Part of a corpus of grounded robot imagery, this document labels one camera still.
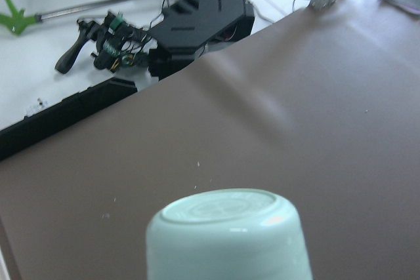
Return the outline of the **mint green plastic cup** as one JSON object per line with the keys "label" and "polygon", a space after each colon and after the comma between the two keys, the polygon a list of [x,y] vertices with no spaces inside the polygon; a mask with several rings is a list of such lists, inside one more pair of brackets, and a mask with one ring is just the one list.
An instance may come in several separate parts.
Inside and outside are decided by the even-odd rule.
{"label": "mint green plastic cup", "polygon": [[270,191],[206,191],[169,203],[146,230],[148,279],[312,279],[299,213]]}

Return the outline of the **black electronic device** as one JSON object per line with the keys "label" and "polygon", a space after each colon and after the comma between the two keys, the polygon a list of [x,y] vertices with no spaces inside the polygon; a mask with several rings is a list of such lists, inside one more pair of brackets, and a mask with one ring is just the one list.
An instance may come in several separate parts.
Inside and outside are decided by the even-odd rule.
{"label": "black electronic device", "polygon": [[251,34],[255,15],[247,0],[178,0],[150,28],[157,47],[149,50],[148,70],[162,80],[203,54],[212,41],[236,42]]}

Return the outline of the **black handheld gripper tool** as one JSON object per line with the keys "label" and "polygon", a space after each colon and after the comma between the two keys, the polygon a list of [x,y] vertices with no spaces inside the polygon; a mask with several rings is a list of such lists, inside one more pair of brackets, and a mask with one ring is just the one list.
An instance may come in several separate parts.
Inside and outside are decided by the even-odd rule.
{"label": "black handheld gripper tool", "polygon": [[119,68],[147,66],[145,46],[152,40],[148,30],[126,22],[122,14],[108,12],[101,23],[96,20],[77,20],[79,35],[75,43],[58,59],[55,70],[68,73],[82,48],[92,41],[96,50],[91,53],[98,70],[112,73]]}

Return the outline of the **green handled metal rod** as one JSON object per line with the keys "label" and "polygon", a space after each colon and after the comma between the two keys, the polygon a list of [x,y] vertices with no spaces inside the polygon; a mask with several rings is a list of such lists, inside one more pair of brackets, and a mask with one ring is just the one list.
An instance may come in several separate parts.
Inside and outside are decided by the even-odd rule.
{"label": "green handled metal rod", "polygon": [[116,3],[122,3],[129,0],[100,0],[93,1],[90,3],[84,3],[72,7],[66,7],[50,12],[35,13],[30,16],[25,15],[24,9],[17,9],[12,0],[5,0],[7,7],[9,8],[10,14],[6,15],[1,13],[1,25],[6,27],[12,34],[20,35],[28,26],[34,24],[40,24],[46,20],[52,18],[60,18],[65,15],[75,14],[87,10],[104,7],[107,5],[113,5]]}

